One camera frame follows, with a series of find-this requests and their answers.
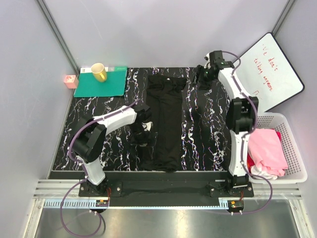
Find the black t shirt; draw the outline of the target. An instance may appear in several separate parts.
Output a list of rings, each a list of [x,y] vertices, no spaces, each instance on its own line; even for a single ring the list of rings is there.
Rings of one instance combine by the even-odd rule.
[[[142,167],[148,171],[172,173],[180,165],[182,135],[182,91],[184,77],[160,74],[148,76],[146,105],[151,108],[149,121],[154,144],[142,149]]]

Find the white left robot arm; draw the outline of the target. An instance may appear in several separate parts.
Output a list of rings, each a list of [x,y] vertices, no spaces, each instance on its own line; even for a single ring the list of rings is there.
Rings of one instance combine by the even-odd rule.
[[[109,191],[107,178],[103,172],[100,155],[108,134],[124,126],[130,128],[130,143],[140,147],[151,146],[153,123],[149,121],[151,109],[136,102],[97,117],[81,117],[72,135],[67,155],[82,166],[84,182],[97,195]]]

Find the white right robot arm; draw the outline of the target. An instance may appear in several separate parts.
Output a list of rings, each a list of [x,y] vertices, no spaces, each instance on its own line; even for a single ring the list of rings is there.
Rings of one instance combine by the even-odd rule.
[[[221,189],[233,196],[248,189],[248,142],[257,125],[259,100],[244,88],[235,72],[238,67],[226,61],[224,53],[229,52],[213,51],[206,54],[206,64],[197,66],[193,82],[200,90],[210,90],[212,83],[218,80],[230,99],[225,123],[231,135],[231,157],[228,176]]]

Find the whiteboard with red writing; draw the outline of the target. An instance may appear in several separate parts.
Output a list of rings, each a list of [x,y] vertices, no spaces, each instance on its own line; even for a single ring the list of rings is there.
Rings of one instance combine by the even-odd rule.
[[[258,113],[301,93],[305,86],[271,33],[266,33],[242,56],[237,77],[253,97],[258,97]]]

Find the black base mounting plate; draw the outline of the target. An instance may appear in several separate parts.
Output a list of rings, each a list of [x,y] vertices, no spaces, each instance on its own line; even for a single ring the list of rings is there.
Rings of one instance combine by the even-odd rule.
[[[97,195],[84,182],[80,197],[110,196],[112,207],[204,207],[219,205],[219,198],[252,198],[251,184],[240,195],[230,196],[224,187],[227,172],[107,172],[104,195]]]

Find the green book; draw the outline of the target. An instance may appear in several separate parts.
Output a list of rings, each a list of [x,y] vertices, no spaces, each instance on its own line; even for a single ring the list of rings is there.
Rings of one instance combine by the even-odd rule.
[[[107,80],[99,82],[95,79],[90,67],[83,67],[79,74],[75,98],[80,97],[114,97],[123,96],[126,85],[126,66],[105,67]]]

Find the yellow cup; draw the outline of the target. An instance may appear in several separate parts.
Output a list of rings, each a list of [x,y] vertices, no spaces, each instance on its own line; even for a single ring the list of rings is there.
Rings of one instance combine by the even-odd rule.
[[[94,78],[99,82],[106,82],[106,69],[102,63],[95,63],[91,66],[91,72]]]

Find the pink cube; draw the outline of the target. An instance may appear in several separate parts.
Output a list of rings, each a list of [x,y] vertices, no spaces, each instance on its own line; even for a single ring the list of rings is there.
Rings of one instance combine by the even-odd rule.
[[[76,89],[78,86],[78,79],[76,75],[67,75],[63,82],[68,89]]]

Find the white t shirt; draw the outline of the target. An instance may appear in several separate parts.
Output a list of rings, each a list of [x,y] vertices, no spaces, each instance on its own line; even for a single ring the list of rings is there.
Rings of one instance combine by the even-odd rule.
[[[256,167],[255,165],[250,167],[250,173],[255,176],[257,179],[260,179],[261,177],[268,179],[268,180],[276,180],[278,176],[269,174],[266,171],[262,171],[261,168]]]

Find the white plastic laundry basket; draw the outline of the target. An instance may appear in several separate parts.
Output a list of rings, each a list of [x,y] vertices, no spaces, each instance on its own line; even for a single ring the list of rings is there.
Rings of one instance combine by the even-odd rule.
[[[307,171],[286,117],[279,113],[258,115],[258,124],[248,143],[248,169],[255,165],[276,180],[251,178],[254,183],[296,184],[305,182]]]

